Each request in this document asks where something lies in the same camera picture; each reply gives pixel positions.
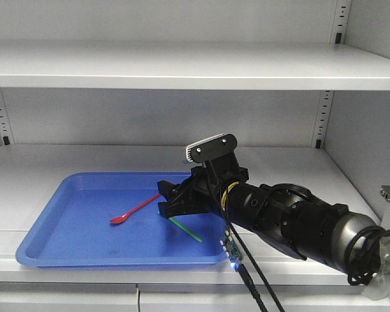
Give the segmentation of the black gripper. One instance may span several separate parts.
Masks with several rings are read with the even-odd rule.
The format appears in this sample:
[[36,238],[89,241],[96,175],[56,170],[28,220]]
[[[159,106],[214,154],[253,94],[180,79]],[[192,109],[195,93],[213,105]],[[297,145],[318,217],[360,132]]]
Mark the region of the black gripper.
[[248,169],[243,167],[238,173],[225,172],[215,176],[206,168],[197,166],[193,168],[191,176],[182,183],[159,181],[157,183],[158,193],[165,199],[183,199],[177,202],[159,202],[159,214],[164,218],[203,213],[222,216],[224,192],[230,184],[246,182],[248,178]]

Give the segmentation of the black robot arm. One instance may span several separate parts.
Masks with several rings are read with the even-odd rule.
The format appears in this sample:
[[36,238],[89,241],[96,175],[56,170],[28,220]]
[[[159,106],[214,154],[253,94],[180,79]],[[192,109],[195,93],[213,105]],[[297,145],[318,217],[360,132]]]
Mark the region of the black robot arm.
[[157,183],[165,218],[213,213],[252,233],[279,252],[308,258],[347,275],[351,285],[366,285],[380,270],[380,240],[390,230],[347,205],[330,205],[300,185],[250,185],[245,168],[197,166],[180,184]]

